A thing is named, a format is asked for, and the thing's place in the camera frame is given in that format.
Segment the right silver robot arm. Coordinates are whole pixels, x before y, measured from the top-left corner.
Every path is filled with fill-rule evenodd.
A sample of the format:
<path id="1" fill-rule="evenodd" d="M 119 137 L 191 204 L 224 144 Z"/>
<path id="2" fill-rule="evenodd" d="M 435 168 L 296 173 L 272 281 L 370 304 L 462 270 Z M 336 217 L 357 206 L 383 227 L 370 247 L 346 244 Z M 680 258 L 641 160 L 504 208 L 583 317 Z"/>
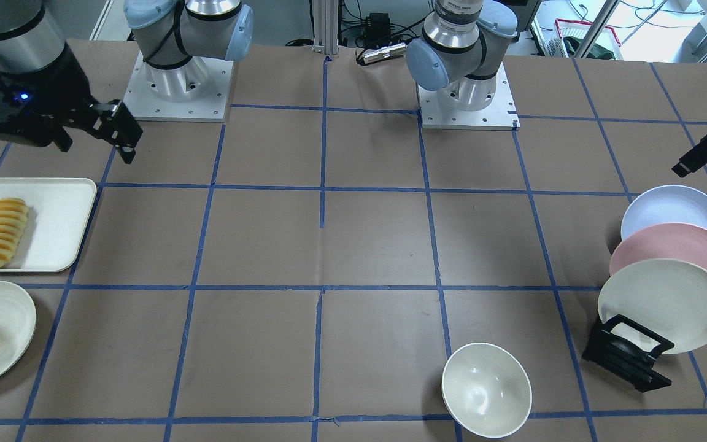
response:
<path id="1" fill-rule="evenodd" d="M 239 1 L 126 1 L 127 25 L 158 98 L 194 98 L 210 76 L 203 58 L 250 51 L 253 11 Z M 0 140 L 67 152 L 67 128 L 114 146 L 131 163 L 143 130 L 123 101 L 93 97 L 86 72 L 42 1 L 0 1 Z"/>

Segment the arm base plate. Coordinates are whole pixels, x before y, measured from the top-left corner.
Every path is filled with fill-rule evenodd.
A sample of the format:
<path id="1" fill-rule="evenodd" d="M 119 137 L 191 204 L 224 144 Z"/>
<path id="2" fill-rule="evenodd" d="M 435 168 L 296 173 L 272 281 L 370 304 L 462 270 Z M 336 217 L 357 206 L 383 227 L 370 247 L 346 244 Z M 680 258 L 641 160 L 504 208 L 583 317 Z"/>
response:
<path id="1" fill-rule="evenodd" d="M 123 102 L 139 121 L 225 122 L 235 63 L 192 58 L 159 69 L 137 56 Z"/>
<path id="2" fill-rule="evenodd" d="M 490 79 L 463 77 L 437 91 L 416 90 L 424 128 L 512 131 L 521 125 L 503 63 Z"/>

